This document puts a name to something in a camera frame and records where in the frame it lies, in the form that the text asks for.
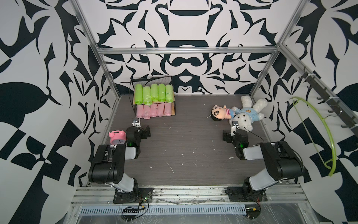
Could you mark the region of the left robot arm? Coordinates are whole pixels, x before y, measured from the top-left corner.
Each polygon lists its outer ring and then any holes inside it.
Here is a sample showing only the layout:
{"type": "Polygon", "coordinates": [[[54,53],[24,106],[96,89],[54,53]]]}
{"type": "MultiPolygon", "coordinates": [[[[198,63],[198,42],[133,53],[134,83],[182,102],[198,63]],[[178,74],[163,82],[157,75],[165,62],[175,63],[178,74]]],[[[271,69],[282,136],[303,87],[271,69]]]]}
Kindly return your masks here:
{"type": "Polygon", "coordinates": [[[141,141],[151,137],[150,127],[112,131],[109,137],[110,144],[97,149],[89,169],[89,182],[109,185],[120,193],[138,194],[138,182],[125,173],[125,161],[139,157],[141,141]]]}

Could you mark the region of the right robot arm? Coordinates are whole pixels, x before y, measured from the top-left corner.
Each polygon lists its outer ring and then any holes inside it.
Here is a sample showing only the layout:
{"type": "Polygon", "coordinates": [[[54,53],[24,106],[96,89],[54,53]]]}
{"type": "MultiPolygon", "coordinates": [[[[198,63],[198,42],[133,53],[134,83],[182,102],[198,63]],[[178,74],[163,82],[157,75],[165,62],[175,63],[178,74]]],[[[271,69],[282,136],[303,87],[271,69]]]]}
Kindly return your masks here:
{"type": "Polygon", "coordinates": [[[261,142],[249,147],[248,134],[243,130],[223,131],[222,140],[233,144],[236,156],[242,161],[263,160],[265,168],[245,179],[243,194],[263,192],[283,180],[295,179],[304,173],[302,159],[285,141],[261,142]]]}

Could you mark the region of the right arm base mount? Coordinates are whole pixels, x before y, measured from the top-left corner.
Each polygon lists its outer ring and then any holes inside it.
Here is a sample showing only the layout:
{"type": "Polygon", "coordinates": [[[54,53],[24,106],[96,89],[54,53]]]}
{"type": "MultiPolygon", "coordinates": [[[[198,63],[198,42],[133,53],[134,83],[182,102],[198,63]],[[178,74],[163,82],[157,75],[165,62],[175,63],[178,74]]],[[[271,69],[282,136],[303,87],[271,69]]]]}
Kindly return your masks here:
{"type": "Polygon", "coordinates": [[[227,187],[225,194],[231,202],[265,202],[267,201],[264,190],[255,191],[251,187],[227,187]]]}

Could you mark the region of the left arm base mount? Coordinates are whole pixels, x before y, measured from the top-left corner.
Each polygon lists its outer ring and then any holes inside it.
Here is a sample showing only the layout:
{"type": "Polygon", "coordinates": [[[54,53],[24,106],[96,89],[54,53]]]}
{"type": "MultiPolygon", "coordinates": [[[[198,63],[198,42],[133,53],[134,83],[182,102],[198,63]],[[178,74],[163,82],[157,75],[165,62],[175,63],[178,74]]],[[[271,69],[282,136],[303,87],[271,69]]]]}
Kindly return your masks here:
{"type": "Polygon", "coordinates": [[[114,204],[124,203],[140,203],[151,200],[153,197],[153,188],[138,188],[130,193],[120,192],[115,190],[113,199],[114,204]]]}

